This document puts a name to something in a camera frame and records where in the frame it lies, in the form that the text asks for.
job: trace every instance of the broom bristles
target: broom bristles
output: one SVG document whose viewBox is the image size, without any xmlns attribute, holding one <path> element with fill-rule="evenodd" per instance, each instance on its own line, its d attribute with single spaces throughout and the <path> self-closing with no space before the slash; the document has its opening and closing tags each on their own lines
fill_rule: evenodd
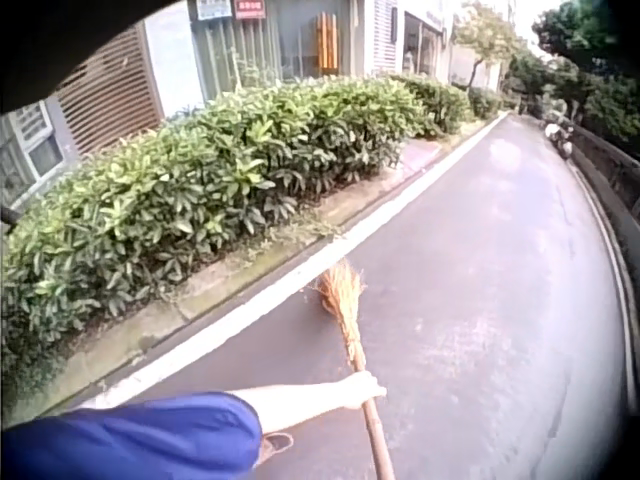
<svg viewBox="0 0 640 480">
<path fill-rule="evenodd" d="M 318 287 L 324 307 L 338 320 L 352 364 L 356 355 L 365 361 L 358 329 L 358 302 L 364 288 L 360 275 L 345 259 L 324 272 Z"/>
</svg>

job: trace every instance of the curb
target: curb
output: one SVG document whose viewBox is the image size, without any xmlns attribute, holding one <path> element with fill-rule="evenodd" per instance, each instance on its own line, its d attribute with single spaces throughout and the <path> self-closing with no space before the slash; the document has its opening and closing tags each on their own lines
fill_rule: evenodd
<svg viewBox="0 0 640 480">
<path fill-rule="evenodd" d="M 359 182 L 336 192 L 313 210 L 330 225 L 344 227 L 373 205 L 407 188 L 493 120 L 467 124 L 468 131 L 447 139 L 427 158 L 428 163 L 424 167 L 412 170 L 408 176 L 403 176 L 401 169 L 389 169 L 371 181 Z M 144 361 L 154 349 L 187 326 L 204 320 L 204 316 L 227 301 L 242 296 L 260 279 L 325 238 L 323 234 L 309 233 L 290 243 L 272 245 L 250 265 L 246 260 L 243 262 L 241 253 L 232 253 L 206 267 L 178 288 L 171 303 L 162 300 L 152 302 L 126 321 L 104 331 L 99 340 L 90 341 L 69 359 L 63 373 L 46 392 L 19 402 L 3 426 L 45 414 L 61 413 L 77 405 L 78 399 L 104 392 L 109 378 Z"/>
<path fill-rule="evenodd" d="M 569 168 L 578 181 L 578 184 L 580 184 L 581 189 L 584 191 L 584 195 L 591 207 L 594 217 L 596 218 L 596 223 L 598 224 L 598 228 L 600 229 L 600 233 L 609 253 L 613 274 L 616 280 L 616 289 L 618 290 L 622 321 L 624 323 L 627 404 L 631 415 L 636 416 L 638 415 L 638 392 L 636 387 L 638 382 L 637 358 L 638 355 L 640 355 L 640 332 L 638 332 L 637 310 L 631 277 L 618 242 L 618 237 L 615 234 L 613 225 L 611 224 L 598 195 L 577 165 L 571 162 Z"/>
</svg>

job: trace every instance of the blue shirt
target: blue shirt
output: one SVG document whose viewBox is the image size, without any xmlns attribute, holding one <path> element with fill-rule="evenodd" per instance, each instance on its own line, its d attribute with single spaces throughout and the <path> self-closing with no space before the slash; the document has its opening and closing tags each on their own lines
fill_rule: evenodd
<svg viewBox="0 0 640 480">
<path fill-rule="evenodd" d="M 227 480 L 251 470 L 262 429 L 255 410 L 202 393 L 76 410 L 2 433 L 10 480 Z"/>
</svg>

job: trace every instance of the broom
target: broom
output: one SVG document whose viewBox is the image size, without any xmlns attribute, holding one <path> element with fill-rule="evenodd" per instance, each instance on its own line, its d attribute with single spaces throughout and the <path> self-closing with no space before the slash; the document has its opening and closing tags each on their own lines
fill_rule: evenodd
<svg viewBox="0 0 640 480">
<path fill-rule="evenodd" d="M 358 329 L 358 299 L 364 288 L 360 275 L 345 259 L 327 270 L 322 275 L 318 286 L 323 296 L 322 305 L 338 320 L 347 347 L 349 363 L 356 372 L 364 371 L 366 364 Z M 367 400 L 362 405 L 362 409 L 378 480 L 395 480 L 391 456 L 374 399 Z"/>
</svg>

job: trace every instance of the broom handle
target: broom handle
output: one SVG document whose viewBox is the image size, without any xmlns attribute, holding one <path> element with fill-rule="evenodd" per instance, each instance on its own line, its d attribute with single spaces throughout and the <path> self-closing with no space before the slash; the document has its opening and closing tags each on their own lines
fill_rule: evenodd
<svg viewBox="0 0 640 480">
<path fill-rule="evenodd" d="M 364 371 L 364 361 L 358 354 L 354 355 L 354 369 L 357 372 Z M 364 410 L 364 419 L 369 432 L 369 442 L 371 443 L 371 453 L 373 453 L 373 462 L 376 466 L 376 476 L 378 480 L 395 480 L 396 475 L 393 473 L 393 463 L 391 463 L 391 455 L 387 447 L 387 441 L 384 438 L 384 430 L 382 429 L 382 421 L 378 415 L 376 402 L 370 398 L 362 405 Z"/>
</svg>

